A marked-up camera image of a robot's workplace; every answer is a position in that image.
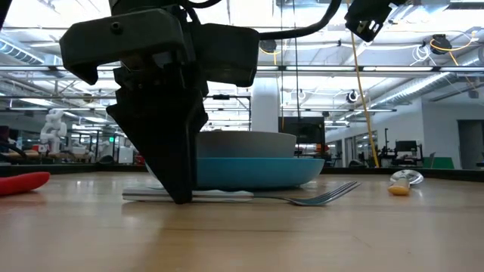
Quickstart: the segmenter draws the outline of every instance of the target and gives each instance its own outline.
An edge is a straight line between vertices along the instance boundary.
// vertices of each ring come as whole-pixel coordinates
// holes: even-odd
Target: wooden table
[[[484,184],[428,180],[389,196],[387,176],[321,176],[312,196],[361,181],[326,207],[125,202],[144,173],[53,176],[0,198],[0,270],[482,271]]]

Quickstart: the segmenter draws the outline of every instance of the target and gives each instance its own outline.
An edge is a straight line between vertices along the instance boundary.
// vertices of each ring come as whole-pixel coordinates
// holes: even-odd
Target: white pillar
[[[278,80],[255,79],[252,93],[252,131],[278,132],[279,105]]]

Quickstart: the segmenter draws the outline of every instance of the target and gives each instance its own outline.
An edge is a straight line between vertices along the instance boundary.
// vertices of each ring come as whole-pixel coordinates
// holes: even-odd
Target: chair
[[[429,159],[430,159],[430,169],[432,169],[433,168],[433,162],[436,159],[436,152],[431,153],[430,156],[429,156]]]

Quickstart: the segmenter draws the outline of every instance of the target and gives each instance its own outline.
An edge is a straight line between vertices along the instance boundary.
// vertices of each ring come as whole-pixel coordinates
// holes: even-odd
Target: silver fork
[[[331,191],[324,193],[320,196],[313,197],[310,199],[297,199],[292,197],[281,197],[281,196],[258,196],[254,195],[254,198],[265,198],[265,199],[279,199],[279,200],[286,200],[291,204],[298,205],[298,206],[324,206],[329,202],[333,202],[336,199],[339,199],[341,196],[346,195],[347,193],[354,190],[356,187],[360,186],[361,183],[353,181],[343,186]]]

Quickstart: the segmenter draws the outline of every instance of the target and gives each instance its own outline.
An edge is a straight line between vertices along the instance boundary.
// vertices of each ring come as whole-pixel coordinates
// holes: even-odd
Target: red toy
[[[51,177],[49,172],[35,172],[14,177],[0,178],[0,196],[7,196],[15,193],[26,193],[35,190]]]

